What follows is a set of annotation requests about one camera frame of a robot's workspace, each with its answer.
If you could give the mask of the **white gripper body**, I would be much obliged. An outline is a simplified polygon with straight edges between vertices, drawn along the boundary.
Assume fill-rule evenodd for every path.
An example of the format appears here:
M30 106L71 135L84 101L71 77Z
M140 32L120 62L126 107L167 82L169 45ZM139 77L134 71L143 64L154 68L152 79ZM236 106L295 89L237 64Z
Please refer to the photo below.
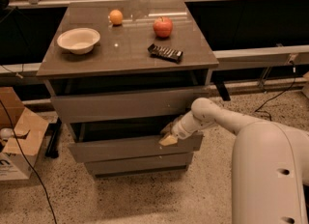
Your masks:
M194 129L190 118L184 115L174 120L171 131L176 138L183 140L191 136Z

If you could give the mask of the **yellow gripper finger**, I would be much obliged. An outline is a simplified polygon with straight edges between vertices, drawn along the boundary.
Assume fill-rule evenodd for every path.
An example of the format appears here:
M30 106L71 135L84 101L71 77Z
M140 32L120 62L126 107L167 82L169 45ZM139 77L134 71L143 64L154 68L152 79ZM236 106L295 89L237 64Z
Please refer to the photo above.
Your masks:
M170 146L178 143L178 139L171 133L166 133L159 141L161 146Z
M167 124L162 130L161 130L161 134L166 134L166 133L170 133L173 126L174 126L174 122L170 122L169 124Z

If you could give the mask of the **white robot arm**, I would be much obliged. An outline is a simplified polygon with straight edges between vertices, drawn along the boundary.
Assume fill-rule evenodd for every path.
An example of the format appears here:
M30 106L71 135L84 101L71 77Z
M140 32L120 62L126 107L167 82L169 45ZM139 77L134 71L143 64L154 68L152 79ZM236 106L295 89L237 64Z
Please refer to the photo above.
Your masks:
M308 224L303 187L309 183L309 132L233 112L208 98L169 123L169 146L219 125L236 136L232 154L233 224Z

